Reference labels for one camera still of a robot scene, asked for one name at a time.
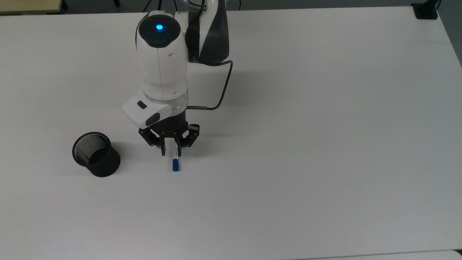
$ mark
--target table surface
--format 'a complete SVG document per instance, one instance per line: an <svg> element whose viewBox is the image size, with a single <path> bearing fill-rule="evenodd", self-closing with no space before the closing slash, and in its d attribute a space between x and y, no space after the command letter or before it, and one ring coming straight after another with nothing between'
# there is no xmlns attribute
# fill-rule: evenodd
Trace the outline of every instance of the table surface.
<svg viewBox="0 0 462 260"><path fill-rule="evenodd" d="M0 258L287 260L462 248L462 69L411 7L229 12L181 171L122 104L142 13L0 17ZM190 105L228 68L188 66ZM71 156L100 131L119 170Z"/></svg>
<svg viewBox="0 0 462 260"><path fill-rule="evenodd" d="M59 12L62 0L0 0L0 14Z"/></svg>

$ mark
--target metal mesh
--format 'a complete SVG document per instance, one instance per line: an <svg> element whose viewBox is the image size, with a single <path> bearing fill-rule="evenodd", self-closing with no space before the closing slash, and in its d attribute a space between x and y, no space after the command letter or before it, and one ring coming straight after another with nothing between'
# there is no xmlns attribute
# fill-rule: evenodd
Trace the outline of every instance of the metal mesh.
<svg viewBox="0 0 462 260"><path fill-rule="evenodd" d="M110 147L109 139L98 133L91 133L77 140L74 148L74 157L86 165L89 165L91 156L98 150Z"/></svg>

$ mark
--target black clamp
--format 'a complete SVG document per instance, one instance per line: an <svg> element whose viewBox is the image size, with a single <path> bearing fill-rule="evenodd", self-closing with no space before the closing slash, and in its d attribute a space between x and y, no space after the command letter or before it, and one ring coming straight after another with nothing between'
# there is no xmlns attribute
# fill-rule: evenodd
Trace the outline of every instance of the black clamp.
<svg viewBox="0 0 462 260"><path fill-rule="evenodd" d="M436 20L438 18L438 13L435 8L437 2L438 0L428 0L423 4L411 4L414 8L415 17L423 20Z"/></svg>
<svg viewBox="0 0 462 260"><path fill-rule="evenodd" d="M155 126L148 127L146 129L139 129L138 133L143 139L151 146L157 146L162 151L162 156L165 156L165 138L173 138L176 142L178 149L178 156L181 156L181 148L191 147L199 136L199 125L191 124L187 122L181 128L175 131L162 131L157 129Z"/></svg>

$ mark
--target black cable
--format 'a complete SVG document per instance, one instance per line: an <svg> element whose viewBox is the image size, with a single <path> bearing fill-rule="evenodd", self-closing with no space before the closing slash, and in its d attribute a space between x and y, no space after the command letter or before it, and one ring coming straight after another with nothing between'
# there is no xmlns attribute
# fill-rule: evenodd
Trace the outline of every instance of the black cable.
<svg viewBox="0 0 462 260"><path fill-rule="evenodd" d="M204 5L205 5L205 0L202 0L201 9L199 10L199 13L198 13L197 15L201 15L201 14L202 14L202 11L204 11Z"/></svg>
<svg viewBox="0 0 462 260"><path fill-rule="evenodd" d="M205 62L204 64L207 65L207 66L222 66L222 65L225 65L225 64L229 64L229 65L230 65L230 70L229 70L229 72L228 72L228 76L226 77L226 82L225 82L225 86L223 87L223 92L221 93L220 101L219 101L218 104L217 104L216 106L214 106L214 107L188 105L188 107L186 107L186 109L195 109L195 110L215 110L215 109L217 109L217 108L221 105L221 102L223 101L223 98L225 97L226 87L228 87L228 82L229 82L229 80L230 80L233 62L232 62L231 60L229 60L229 61L225 61L225 62L222 62L222 63L216 63L216 64L214 64L214 63L207 63L207 62Z"/></svg>
<svg viewBox="0 0 462 260"><path fill-rule="evenodd" d="M149 0L149 2L147 3L146 7L143 9L143 12L146 12L146 9L147 7L149 6L149 4L151 3L152 0Z"/></svg>

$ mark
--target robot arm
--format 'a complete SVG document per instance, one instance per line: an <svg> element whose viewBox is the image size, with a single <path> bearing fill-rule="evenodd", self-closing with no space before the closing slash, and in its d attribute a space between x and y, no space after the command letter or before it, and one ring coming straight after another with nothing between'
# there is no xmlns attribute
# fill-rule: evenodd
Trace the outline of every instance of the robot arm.
<svg viewBox="0 0 462 260"><path fill-rule="evenodd" d="M204 13L150 12L138 24L135 42L143 84L122 108L148 144L164 155L164 138L174 138L181 156L199 135L199 125L186 121L188 61L216 66L228 57L225 0L207 0Z"/></svg>

